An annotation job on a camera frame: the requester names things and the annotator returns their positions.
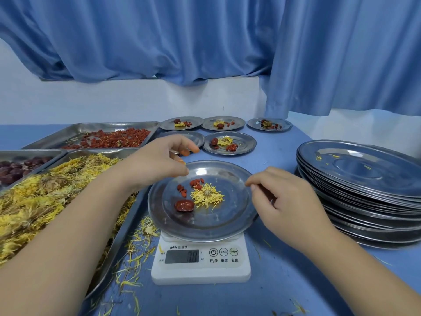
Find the plate with tea ingredients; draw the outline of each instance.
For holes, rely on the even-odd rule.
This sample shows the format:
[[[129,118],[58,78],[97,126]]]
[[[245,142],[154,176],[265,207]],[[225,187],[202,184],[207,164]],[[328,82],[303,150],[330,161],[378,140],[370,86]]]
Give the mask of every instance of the plate with tea ingredients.
[[[271,132],[285,132],[292,127],[292,124],[288,121],[264,117],[257,117],[255,119],[251,119],[247,123],[247,125],[249,127],[255,128],[256,130]]]
[[[186,164],[190,173],[155,183],[148,195],[156,227],[178,239],[213,242],[244,232],[257,218],[251,175],[238,165],[201,160]]]
[[[217,132],[205,137],[203,148],[219,155],[240,155],[253,151],[256,145],[256,140],[248,134]]]
[[[203,120],[202,127],[212,131],[232,131],[245,126],[245,120],[234,116],[214,116]]]
[[[201,117],[180,116],[163,121],[160,125],[160,128],[166,131],[191,130],[192,128],[201,126],[202,123],[203,119]]]
[[[185,136],[190,141],[195,143],[197,145],[197,147],[201,147],[203,145],[203,143],[205,142],[205,137],[202,134],[200,134],[199,132],[195,132],[195,131],[182,131],[180,133],[164,132],[164,133],[161,133],[158,137],[164,137],[164,136],[174,135],[174,134],[180,134],[182,136]]]

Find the tray of goji berries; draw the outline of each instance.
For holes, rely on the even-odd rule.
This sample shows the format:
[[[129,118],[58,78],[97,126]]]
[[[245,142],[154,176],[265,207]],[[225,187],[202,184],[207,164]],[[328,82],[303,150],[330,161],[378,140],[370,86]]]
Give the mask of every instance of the tray of goji berries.
[[[77,123],[22,149],[139,148],[159,126],[160,122]]]

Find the stack of steel plates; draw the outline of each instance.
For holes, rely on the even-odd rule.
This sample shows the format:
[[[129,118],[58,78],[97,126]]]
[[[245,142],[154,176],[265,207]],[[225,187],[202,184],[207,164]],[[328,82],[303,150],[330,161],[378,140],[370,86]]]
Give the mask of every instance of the stack of steel plates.
[[[421,162],[371,145],[303,143],[297,174],[331,222],[360,244],[396,249],[421,240]]]

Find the right hand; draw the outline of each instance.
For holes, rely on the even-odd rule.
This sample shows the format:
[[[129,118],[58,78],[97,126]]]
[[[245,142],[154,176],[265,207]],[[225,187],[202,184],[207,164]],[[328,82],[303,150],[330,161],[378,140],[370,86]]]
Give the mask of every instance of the right hand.
[[[339,233],[307,181],[268,167],[250,176],[245,184],[251,187],[253,204],[264,225],[303,254]],[[275,202],[271,203],[261,186],[275,196]]]

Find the left hand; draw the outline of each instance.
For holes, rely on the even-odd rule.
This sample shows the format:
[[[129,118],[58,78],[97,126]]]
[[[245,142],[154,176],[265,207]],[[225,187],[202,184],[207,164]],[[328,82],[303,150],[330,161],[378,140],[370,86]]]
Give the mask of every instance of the left hand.
[[[157,138],[105,173],[112,172],[113,176],[119,177],[131,191],[139,191],[166,177],[188,175],[186,163],[170,150],[188,156],[190,151],[197,153],[199,148],[179,134]]]

